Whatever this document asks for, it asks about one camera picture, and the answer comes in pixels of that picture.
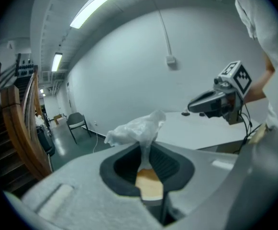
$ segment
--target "ceiling light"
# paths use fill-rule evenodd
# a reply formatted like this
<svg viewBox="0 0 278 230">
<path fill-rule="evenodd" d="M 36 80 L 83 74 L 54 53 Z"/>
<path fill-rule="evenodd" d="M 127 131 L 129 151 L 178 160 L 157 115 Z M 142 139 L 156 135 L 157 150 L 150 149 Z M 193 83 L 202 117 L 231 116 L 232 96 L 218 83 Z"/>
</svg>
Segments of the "ceiling light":
<svg viewBox="0 0 278 230">
<path fill-rule="evenodd" d="M 62 53 L 55 53 L 54 60 L 53 60 L 53 66 L 52 66 L 52 71 L 57 71 L 60 60 L 62 57 Z"/>
<path fill-rule="evenodd" d="M 90 15 L 106 1 L 108 0 L 89 0 L 77 13 L 70 26 L 77 29 L 80 28 Z"/>
</svg>

